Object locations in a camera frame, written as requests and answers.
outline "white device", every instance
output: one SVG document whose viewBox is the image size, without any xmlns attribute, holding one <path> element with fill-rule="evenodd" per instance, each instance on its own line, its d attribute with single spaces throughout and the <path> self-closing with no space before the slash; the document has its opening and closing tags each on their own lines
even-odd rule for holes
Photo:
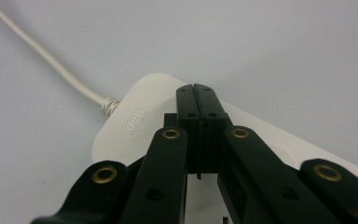
<svg viewBox="0 0 358 224">
<path fill-rule="evenodd" d="M 164 74 L 140 79 L 96 136 L 92 158 L 130 165 L 142 158 L 155 131 L 163 127 L 164 114 L 176 112 L 176 90 L 186 83 Z M 286 164 L 299 168 L 305 160 L 321 158 L 342 165 L 358 176 L 358 166 L 291 135 L 233 105 L 221 102 L 235 125 L 253 129 Z M 188 177 L 186 223 L 222 223 L 229 217 L 216 184 L 216 175 Z"/>
</svg>

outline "bolt hole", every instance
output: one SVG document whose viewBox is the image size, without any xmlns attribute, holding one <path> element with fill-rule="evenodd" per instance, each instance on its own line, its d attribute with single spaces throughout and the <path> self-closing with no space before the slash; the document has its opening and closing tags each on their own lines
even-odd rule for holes
<svg viewBox="0 0 358 224">
<path fill-rule="evenodd" d="M 316 173 L 319 177 L 326 179 L 328 181 L 340 181 L 342 180 L 342 174 L 334 169 L 333 167 L 325 164 L 318 164 L 313 167 L 313 172 Z"/>
<path fill-rule="evenodd" d="M 238 138 L 246 138 L 249 136 L 249 133 L 244 129 L 234 129 L 231 131 L 231 133 Z"/>
<path fill-rule="evenodd" d="M 174 139 L 180 136 L 180 133 L 178 131 L 176 131 L 175 129 L 169 129 L 169 130 L 165 130 L 162 133 L 162 136 L 168 139 Z"/>
<path fill-rule="evenodd" d="M 105 166 L 98 169 L 92 175 L 92 180 L 97 184 L 106 184 L 114 180 L 117 176 L 117 170 L 113 166 Z"/>
<path fill-rule="evenodd" d="M 291 188 L 281 188 L 281 195 L 283 196 L 284 199 L 289 200 L 289 201 L 296 201 L 298 200 L 298 193 Z"/>
<path fill-rule="evenodd" d="M 150 189 L 146 193 L 146 198 L 150 202 L 157 203 L 164 198 L 164 193 L 161 189 Z"/>
</svg>

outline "metal grommet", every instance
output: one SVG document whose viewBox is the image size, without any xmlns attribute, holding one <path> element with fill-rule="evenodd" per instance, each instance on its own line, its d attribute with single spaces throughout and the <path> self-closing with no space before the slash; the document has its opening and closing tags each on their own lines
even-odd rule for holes
<svg viewBox="0 0 358 224">
<path fill-rule="evenodd" d="M 319 177 L 328 181 L 337 182 L 342 180 L 342 174 L 333 167 L 325 164 L 318 164 L 313 167 L 313 172 Z"/>
<path fill-rule="evenodd" d="M 105 166 L 98 169 L 92 175 L 92 180 L 97 184 L 106 184 L 114 180 L 117 176 L 117 170 L 113 166 Z"/>
<path fill-rule="evenodd" d="M 169 129 L 169 130 L 165 130 L 162 133 L 162 136 L 168 139 L 174 139 L 174 138 L 178 138 L 180 136 L 180 133 L 175 129 Z"/>
<path fill-rule="evenodd" d="M 249 136 L 249 133 L 248 133 L 246 130 L 244 130 L 244 129 L 239 129 L 239 128 L 233 129 L 233 130 L 231 131 L 231 134 L 234 135 L 234 136 L 236 136 L 236 137 L 238 137 L 238 138 L 246 138 L 246 137 Z"/>
</svg>

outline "cable strain relief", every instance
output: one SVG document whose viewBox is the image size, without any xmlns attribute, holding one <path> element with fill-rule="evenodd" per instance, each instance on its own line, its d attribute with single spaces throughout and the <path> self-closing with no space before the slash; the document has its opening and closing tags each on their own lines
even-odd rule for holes
<svg viewBox="0 0 358 224">
<path fill-rule="evenodd" d="M 110 115 L 113 114 L 119 104 L 120 101 L 115 98 L 106 98 L 101 105 L 101 110 L 107 117 L 110 117 Z"/>
</svg>

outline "white surface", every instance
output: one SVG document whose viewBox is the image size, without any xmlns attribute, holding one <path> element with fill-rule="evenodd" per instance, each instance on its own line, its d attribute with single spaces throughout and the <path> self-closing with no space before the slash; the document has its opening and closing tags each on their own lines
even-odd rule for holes
<svg viewBox="0 0 358 224">
<path fill-rule="evenodd" d="M 163 72 L 358 165 L 358 1 L 0 1 L 122 98 Z M 0 22 L 0 224 L 62 205 L 106 117 Z"/>
</svg>

